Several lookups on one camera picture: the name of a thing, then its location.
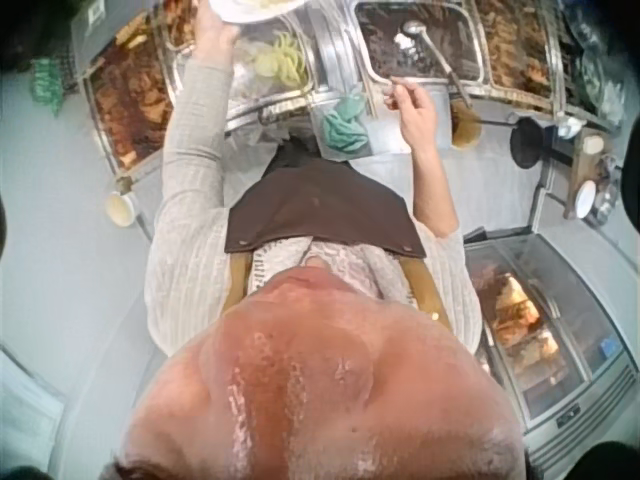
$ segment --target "person's left hand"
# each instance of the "person's left hand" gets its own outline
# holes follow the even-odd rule
[[[233,47],[240,35],[240,28],[224,23],[211,8],[209,0],[200,0],[198,3],[193,57],[209,65],[231,68]]]

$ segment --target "hair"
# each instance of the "hair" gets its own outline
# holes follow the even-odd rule
[[[531,464],[529,452],[525,450],[526,480],[543,480],[542,471]],[[137,462],[124,466],[116,459],[107,465],[100,480],[189,480],[153,463]]]

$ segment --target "teal cloth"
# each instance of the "teal cloth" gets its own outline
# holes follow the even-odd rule
[[[350,95],[325,115],[324,140],[329,148],[351,154],[369,143],[367,131],[358,122],[366,104],[364,95]]]

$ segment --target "apron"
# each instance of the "apron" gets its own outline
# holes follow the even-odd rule
[[[402,197],[348,163],[317,157],[295,139],[279,148],[262,180],[229,212],[225,252],[231,255],[231,290],[223,312],[246,296],[253,252],[294,237],[372,245],[393,254],[418,308],[451,331]]]

